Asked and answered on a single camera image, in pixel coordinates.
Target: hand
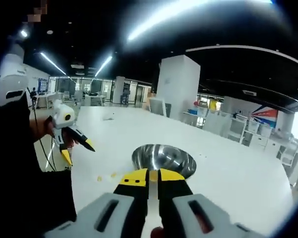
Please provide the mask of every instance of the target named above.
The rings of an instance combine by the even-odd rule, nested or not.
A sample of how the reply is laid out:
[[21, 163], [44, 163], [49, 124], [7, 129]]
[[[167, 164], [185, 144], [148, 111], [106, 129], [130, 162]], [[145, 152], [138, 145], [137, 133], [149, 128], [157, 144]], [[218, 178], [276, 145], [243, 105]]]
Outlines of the hand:
[[[47, 124], [47, 134], [49, 134], [52, 137], [54, 137], [53, 128], [54, 128], [53, 123], [50, 121]], [[66, 146], [68, 148], [72, 148], [75, 144], [78, 144], [78, 141], [71, 138], [70, 135], [68, 133], [66, 133], [66, 131], [62, 130], [62, 137], [63, 137], [64, 143], [66, 144]]]
[[[200, 228], [204, 234], [207, 234], [210, 231], [212, 231], [212, 229], [210, 227], [208, 227], [207, 222], [204, 221], [200, 215], [195, 215], [195, 216], [196, 216], [196, 218], [199, 222]], [[162, 227], [154, 228], [150, 234], [150, 238], [165, 238], [165, 237], [166, 236], [164, 234], [164, 229]]]

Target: white wall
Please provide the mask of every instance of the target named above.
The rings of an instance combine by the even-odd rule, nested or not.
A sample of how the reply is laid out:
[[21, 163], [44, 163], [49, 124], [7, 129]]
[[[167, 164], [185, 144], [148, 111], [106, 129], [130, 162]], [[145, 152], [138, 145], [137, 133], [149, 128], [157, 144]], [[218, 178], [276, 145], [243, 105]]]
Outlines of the white wall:
[[[37, 91], [38, 86], [39, 86], [39, 78], [44, 78], [46, 80], [49, 80], [50, 75], [40, 71], [36, 68], [33, 68], [27, 64], [23, 64], [26, 70], [26, 75], [29, 79], [29, 83], [28, 83], [28, 88], [30, 89], [30, 91], [32, 91], [32, 88], [35, 88], [35, 90]], [[30, 107], [32, 105], [31, 102], [31, 98], [30, 95], [27, 93], [27, 100], [28, 100], [28, 106]]]
[[[251, 117], [253, 112], [258, 109], [261, 105], [257, 103], [248, 102], [241, 99], [236, 99], [232, 97], [224, 97], [224, 102], [222, 103], [221, 110], [226, 113], [239, 113], [246, 117]], [[272, 110], [270, 107], [265, 107], [261, 112], [265, 113], [269, 110]], [[278, 111], [277, 117], [266, 117], [261, 115], [262, 118], [267, 118], [271, 121], [276, 122], [276, 129], [279, 128], [282, 131], [291, 132], [294, 114], [286, 114], [281, 111]]]

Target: blurred pixelated patch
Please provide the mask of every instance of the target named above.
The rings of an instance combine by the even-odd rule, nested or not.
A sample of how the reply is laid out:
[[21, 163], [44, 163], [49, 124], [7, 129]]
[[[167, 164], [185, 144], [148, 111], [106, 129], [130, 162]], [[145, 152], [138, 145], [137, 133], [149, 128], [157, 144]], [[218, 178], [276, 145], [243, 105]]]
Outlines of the blurred pixelated patch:
[[41, 16], [47, 14], [47, 0], [41, 0], [41, 6], [33, 8], [33, 14], [28, 14], [28, 22], [41, 22]]

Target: red and blue graphic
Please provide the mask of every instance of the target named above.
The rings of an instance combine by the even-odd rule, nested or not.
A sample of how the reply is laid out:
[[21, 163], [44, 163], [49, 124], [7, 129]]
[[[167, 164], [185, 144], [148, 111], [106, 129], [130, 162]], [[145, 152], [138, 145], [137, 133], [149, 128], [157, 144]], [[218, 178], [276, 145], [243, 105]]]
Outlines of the red and blue graphic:
[[275, 128], [278, 110], [266, 106], [260, 106], [258, 109], [253, 111], [251, 115], [256, 121], [268, 124]]

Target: black ceiling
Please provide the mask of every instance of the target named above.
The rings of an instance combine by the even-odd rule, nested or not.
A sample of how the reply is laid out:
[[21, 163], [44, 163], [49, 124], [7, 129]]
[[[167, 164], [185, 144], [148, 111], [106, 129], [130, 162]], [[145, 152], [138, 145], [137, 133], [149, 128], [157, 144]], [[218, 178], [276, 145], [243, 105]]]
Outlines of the black ceiling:
[[[128, 35], [166, 1], [48, 1], [41, 22], [28, 24], [24, 62], [61, 75], [40, 56], [44, 51], [67, 75], [94, 76], [112, 55], [113, 60], [98, 77], [119, 75], [155, 82], [161, 59], [185, 54], [201, 65], [199, 91], [280, 109], [293, 102], [281, 94], [298, 99], [298, 63], [249, 49], [186, 52], [217, 44], [244, 45], [271, 49], [298, 60], [298, 2], [273, 2], [203, 4], [127, 41]], [[72, 68], [71, 64], [84, 65], [84, 69]], [[242, 90], [254, 91], [257, 96], [244, 95]]]

